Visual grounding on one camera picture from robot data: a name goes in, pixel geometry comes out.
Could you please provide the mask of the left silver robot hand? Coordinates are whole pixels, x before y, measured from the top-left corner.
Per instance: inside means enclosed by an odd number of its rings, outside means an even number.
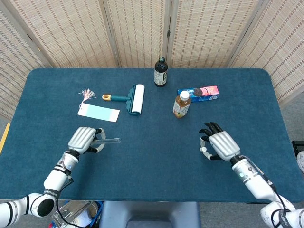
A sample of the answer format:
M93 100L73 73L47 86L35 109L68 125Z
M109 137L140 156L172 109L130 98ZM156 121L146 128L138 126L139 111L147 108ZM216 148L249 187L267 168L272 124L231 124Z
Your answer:
M93 140L98 140L97 134L101 135L101 139L106 139L105 131L102 128L79 127L68 142L68 148L77 151L79 154L86 152L99 153L105 144L100 144L97 148L91 146Z

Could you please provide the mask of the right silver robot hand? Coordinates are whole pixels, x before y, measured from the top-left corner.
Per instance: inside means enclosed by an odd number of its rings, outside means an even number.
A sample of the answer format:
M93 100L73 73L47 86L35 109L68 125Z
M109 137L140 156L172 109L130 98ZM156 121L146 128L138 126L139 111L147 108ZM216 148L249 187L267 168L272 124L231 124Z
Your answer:
M235 159L240 155L240 147L217 123L210 122L204 124L209 129L203 128L199 130L199 133L205 134L200 138L199 151L202 152L208 160L223 160L231 162L232 159ZM205 143L209 143L216 154L209 153Z

